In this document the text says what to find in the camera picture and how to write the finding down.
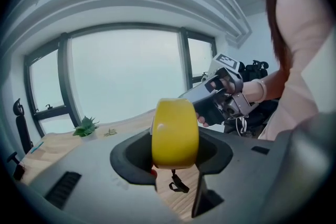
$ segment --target yellow cup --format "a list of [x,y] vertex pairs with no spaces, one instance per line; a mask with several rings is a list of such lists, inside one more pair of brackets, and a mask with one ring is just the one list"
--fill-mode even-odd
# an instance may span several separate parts
[[152,125],[152,158],[156,168],[184,169],[198,153],[198,125],[194,106],[187,99],[161,99]]

